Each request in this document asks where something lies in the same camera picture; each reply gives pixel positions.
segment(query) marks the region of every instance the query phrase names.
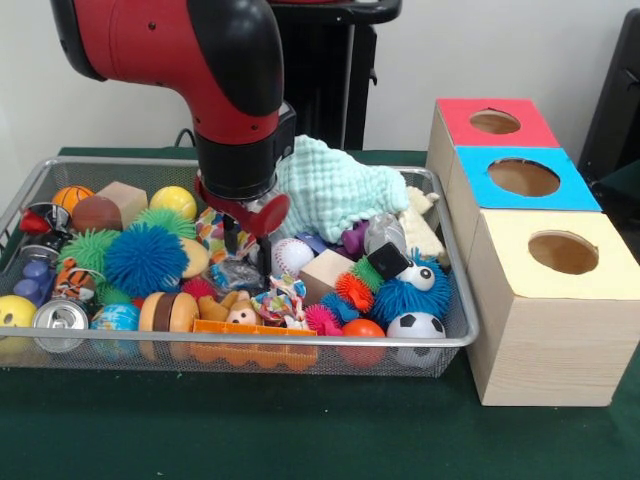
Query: green spiky ball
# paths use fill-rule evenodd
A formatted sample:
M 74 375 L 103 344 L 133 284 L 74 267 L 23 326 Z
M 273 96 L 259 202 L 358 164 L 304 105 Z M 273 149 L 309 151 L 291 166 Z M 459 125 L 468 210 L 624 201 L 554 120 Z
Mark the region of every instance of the green spiky ball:
M 169 208 L 147 208 L 138 215 L 133 223 L 144 223 L 149 228 L 159 226 L 179 237 L 191 240 L 196 238 L 196 224 Z
M 58 272 L 62 270 L 64 261 L 71 257 L 75 258 L 78 267 L 94 270 L 104 275 L 105 255 L 119 235 L 120 232 L 115 230 L 102 230 L 100 232 L 91 230 L 85 233 L 78 233 L 60 251 L 57 266 Z M 96 275 L 96 283 L 101 283 L 100 280 L 101 277 Z
M 131 297 L 124 293 L 122 290 L 118 290 L 113 285 L 109 285 L 106 282 L 101 283 L 96 288 L 96 297 L 98 303 L 101 305 L 113 305 L 115 303 L 131 303 Z
M 375 295 L 384 283 L 384 279 L 380 276 L 376 269 L 373 268 L 367 257 L 362 257 L 351 268 L 351 272 L 369 287 L 369 290 Z

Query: white wall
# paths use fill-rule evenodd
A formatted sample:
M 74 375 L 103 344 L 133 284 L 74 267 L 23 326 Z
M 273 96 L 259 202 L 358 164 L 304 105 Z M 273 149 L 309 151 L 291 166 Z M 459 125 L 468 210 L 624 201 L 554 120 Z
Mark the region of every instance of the white wall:
M 405 0 L 378 27 L 368 149 L 425 149 L 439 96 L 531 97 L 577 157 L 631 0 Z M 160 88 L 100 84 L 68 65 L 49 2 L 0 3 L 0 202 L 63 145 L 166 146 L 189 124 Z

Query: stacked wooden boxes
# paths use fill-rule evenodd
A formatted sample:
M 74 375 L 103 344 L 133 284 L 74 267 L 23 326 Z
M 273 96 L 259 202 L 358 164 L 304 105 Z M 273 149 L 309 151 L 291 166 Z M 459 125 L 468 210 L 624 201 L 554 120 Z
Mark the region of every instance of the stacked wooden boxes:
M 533 103 L 439 100 L 427 168 L 481 315 L 482 403 L 608 405 L 640 339 L 640 267 Z

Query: dark brown ball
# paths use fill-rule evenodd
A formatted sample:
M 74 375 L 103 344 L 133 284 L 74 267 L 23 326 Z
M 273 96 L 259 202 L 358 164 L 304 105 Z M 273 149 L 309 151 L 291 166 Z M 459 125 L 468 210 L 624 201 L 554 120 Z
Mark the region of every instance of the dark brown ball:
M 108 198 L 94 195 L 80 200 L 73 209 L 73 228 L 79 233 L 95 230 L 122 230 L 118 206 Z

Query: black cable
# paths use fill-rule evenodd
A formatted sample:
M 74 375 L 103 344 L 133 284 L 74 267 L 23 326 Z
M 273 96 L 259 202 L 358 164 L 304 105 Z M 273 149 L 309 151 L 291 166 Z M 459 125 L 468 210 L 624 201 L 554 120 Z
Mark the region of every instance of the black cable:
M 179 147 L 180 143 L 182 142 L 182 139 L 185 135 L 189 135 L 189 138 L 191 139 L 191 145 L 192 146 L 196 146 L 196 137 L 193 136 L 193 132 L 191 130 L 189 130 L 188 128 L 183 128 L 182 130 L 180 130 L 180 133 L 178 134 L 178 137 L 176 138 L 176 141 L 174 142 L 173 146 L 174 147 Z

